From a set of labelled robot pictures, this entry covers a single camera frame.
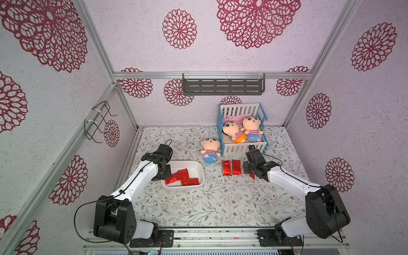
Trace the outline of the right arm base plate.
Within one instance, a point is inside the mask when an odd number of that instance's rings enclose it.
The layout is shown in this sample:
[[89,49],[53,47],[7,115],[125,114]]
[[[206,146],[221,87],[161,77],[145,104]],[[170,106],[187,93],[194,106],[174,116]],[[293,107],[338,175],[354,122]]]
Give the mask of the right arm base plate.
[[301,238],[289,238],[275,229],[258,229],[257,236],[261,247],[302,247]]

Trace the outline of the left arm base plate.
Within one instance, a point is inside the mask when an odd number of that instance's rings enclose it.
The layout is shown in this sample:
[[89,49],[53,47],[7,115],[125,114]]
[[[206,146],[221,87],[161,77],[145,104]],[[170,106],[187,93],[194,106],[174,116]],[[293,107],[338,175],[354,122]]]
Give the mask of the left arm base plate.
[[148,239],[132,239],[131,248],[171,248],[174,241],[173,230],[154,231]]

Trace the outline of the white plastic storage box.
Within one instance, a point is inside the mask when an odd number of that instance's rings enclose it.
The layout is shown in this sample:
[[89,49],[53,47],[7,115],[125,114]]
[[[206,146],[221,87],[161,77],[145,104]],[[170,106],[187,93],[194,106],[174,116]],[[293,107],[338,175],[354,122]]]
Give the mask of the white plastic storage box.
[[193,160],[170,161],[170,177],[161,181],[166,190],[196,190],[205,183],[204,169],[202,165]]

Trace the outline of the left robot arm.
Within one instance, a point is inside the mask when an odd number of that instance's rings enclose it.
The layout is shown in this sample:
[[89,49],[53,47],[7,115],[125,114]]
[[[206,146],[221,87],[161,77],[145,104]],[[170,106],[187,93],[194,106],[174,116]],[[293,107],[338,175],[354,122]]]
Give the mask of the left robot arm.
[[126,245],[132,241],[148,245],[158,241],[157,224],[136,219],[134,204],[150,181],[162,181],[171,176],[172,155],[169,145],[159,145],[155,152],[142,156],[135,172],[116,191],[97,200],[95,237]]

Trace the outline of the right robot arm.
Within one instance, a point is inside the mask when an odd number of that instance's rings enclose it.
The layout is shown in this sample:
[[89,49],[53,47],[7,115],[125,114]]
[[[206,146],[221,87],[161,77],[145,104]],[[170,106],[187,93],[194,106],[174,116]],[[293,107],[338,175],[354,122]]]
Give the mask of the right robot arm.
[[325,186],[311,183],[300,178],[275,161],[266,161],[266,155],[254,146],[246,152],[247,161],[243,163],[245,174],[274,183],[299,199],[303,199],[306,212],[295,218],[288,218],[275,225],[273,237],[279,244],[285,241],[314,234],[321,239],[332,237],[349,225],[351,218],[338,190],[327,184]]

